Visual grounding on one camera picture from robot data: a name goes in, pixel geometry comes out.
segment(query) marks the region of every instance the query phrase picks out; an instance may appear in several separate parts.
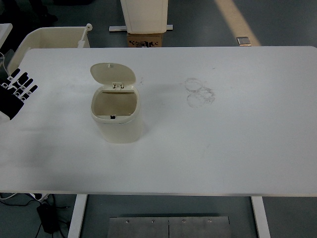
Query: concrete floor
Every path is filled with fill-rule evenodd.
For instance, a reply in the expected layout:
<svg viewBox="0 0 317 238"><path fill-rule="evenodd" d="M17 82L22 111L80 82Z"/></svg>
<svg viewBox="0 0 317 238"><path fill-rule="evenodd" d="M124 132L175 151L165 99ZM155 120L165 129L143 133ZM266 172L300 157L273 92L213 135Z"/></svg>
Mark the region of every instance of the concrete floor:
<svg viewBox="0 0 317 238"><path fill-rule="evenodd" d="M27 20L27 27L14 26L14 37L1 50L13 49L29 30L40 27L27 0L17 0ZM125 25L119 0L94 0L89 5L54 5L43 0L49 13L58 17L53 26L93 25L88 38L92 48L126 47L125 32L108 32L109 26ZM317 1L315 0L169 0L168 24L173 31L163 36L163 47L231 46L236 37L249 36L253 46L317 47ZM6 200L25 204L29 197L19 194ZM73 206L74 195L57 195L59 206ZM0 204L0 237L30 237L38 230L40 220L37 202L27 207ZM272 238L314 238L317 234L316 198L266 197L264 206ZM72 208L59 211L69 220ZM82 227L82 238L105 238L108 219L112 216L224 215L229 216L232 237L256 238L252 205L248 197L156 197L90 195ZM61 228L67 234L67 228ZM39 238L52 237L40 230ZM62 237L55 233L55 238Z"/></svg>

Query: plastic bin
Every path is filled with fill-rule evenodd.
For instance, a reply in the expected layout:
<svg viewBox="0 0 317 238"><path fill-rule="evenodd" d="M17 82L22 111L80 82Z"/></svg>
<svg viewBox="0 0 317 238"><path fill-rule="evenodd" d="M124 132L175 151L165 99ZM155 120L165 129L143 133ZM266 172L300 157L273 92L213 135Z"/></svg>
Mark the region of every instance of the plastic bin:
<svg viewBox="0 0 317 238"><path fill-rule="evenodd" d="M127 32L164 33L168 0L121 0Z"/></svg>
<svg viewBox="0 0 317 238"><path fill-rule="evenodd" d="M134 72L122 64L99 63L91 67L93 78L103 84L94 94L91 116L103 137L111 143L131 143L142 133L141 101Z"/></svg>
<svg viewBox="0 0 317 238"><path fill-rule="evenodd" d="M90 48L87 32L93 26L83 27L43 27L29 33L14 53L8 67L8 73L15 71L30 49L43 48Z"/></svg>

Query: trash can lid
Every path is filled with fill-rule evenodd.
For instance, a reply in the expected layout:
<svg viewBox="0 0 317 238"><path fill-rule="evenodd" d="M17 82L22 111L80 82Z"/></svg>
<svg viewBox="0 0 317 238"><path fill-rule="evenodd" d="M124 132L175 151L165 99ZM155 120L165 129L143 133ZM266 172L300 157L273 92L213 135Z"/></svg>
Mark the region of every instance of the trash can lid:
<svg viewBox="0 0 317 238"><path fill-rule="evenodd" d="M134 72L127 66L118 63L98 63L90 68L93 78L101 84L122 83L131 85L136 82Z"/></svg>

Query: metal floor plate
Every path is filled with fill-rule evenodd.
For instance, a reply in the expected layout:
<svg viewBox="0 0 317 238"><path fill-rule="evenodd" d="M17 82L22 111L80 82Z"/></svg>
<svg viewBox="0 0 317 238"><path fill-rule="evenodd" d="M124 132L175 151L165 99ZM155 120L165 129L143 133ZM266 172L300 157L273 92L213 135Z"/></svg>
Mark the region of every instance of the metal floor plate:
<svg viewBox="0 0 317 238"><path fill-rule="evenodd" d="M230 238L228 217L110 218L108 238Z"/></svg>

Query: cardboard box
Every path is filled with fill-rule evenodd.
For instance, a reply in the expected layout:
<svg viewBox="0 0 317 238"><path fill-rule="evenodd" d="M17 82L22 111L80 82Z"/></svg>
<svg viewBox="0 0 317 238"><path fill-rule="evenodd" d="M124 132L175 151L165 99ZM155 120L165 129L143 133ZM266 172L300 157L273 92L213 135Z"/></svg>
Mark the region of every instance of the cardboard box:
<svg viewBox="0 0 317 238"><path fill-rule="evenodd" d="M127 34L128 47L162 47L163 33Z"/></svg>

